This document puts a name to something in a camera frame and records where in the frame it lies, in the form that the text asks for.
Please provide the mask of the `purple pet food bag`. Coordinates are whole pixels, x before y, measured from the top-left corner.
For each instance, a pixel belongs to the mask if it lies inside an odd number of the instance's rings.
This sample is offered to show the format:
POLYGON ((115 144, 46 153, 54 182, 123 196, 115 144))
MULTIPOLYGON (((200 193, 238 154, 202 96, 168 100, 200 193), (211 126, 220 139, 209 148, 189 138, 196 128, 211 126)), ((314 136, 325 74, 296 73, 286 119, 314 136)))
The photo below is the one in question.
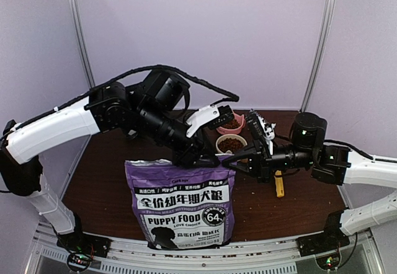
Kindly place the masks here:
POLYGON ((125 173, 148 247, 191 250, 231 241, 235 171, 223 166, 184 169, 159 159, 125 161, 125 173))

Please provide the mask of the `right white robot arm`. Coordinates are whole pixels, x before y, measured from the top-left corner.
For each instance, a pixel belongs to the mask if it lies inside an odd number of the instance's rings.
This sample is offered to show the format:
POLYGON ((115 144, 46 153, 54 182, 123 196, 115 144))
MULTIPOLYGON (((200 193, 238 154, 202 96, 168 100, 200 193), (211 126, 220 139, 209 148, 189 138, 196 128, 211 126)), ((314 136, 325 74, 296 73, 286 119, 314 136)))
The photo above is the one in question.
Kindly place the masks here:
POLYGON ((396 188, 396 159, 373 156, 355 146, 326 139, 327 121, 313 113, 295 116, 288 144, 274 146, 274 126, 256 111, 246 117, 252 142, 222 160, 223 167, 240 170, 268 182, 289 169, 311 171, 312 178, 332 185, 362 183, 396 188))

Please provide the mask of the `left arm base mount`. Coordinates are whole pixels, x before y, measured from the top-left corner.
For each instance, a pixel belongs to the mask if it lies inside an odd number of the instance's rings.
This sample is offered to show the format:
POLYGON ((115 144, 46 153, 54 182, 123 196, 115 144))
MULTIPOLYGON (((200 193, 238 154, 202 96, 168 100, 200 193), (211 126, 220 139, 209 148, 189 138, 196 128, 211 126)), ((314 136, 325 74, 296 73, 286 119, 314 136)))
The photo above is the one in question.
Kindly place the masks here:
POLYGON ((106 258, 111 240, 105 237, 83 234, 80 237, 56 235, 57 246, 64 248, 68 256, 66 265, 72 272, 83 272, 95 261, 95 257, 106 258))

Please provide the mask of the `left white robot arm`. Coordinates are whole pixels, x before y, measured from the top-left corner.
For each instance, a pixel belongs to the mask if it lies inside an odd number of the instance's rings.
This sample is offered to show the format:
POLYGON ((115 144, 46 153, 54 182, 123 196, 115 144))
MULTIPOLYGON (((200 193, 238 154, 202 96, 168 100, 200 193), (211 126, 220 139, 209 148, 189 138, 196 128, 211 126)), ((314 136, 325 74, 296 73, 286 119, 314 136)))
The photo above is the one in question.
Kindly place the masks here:
POLYGON ((180 100, 189 102, 191 84, 206 82, 171 66, 145 68, 146 77, 124 86, 111 79, 67 103, 26 122, 11 120, 1 138, 1 176, 8 190, 27 197, 75 251, 89 247, 79 218, 48 186, 39 155, 83 136, 120 128, 142 131, 172 149, 180 166, 193 166, 204 154, 202 123, 182 123, 168 113, 180 100))

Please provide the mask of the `yellow plastic food scoop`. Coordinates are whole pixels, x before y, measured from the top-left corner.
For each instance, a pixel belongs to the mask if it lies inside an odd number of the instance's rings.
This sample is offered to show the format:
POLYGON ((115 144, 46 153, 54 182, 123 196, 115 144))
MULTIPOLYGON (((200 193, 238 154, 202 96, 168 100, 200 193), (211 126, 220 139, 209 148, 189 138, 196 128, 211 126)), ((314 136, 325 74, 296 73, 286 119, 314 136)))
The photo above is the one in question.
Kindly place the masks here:
POLYGON ((275 191, 276 191, 277 198, 284 197, 285 193, 284 193, 284 186, 283 186, 283 176, 282 176, 282 172, 280 170, 275 171, 274 180, 275 180, 275 191))

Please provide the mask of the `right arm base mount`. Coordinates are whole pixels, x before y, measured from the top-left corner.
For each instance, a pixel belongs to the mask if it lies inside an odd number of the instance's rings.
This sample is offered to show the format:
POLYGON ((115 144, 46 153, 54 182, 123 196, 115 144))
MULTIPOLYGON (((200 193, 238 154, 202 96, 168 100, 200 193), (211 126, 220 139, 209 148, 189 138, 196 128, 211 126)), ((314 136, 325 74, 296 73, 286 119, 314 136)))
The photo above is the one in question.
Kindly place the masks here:
POLYGON ((297 239, 300 256, 314 255, 317 266, 325 271, 336 270, 342 265, 341 249, 349 244, 349 237, 337 237, 325 233, 297 239))

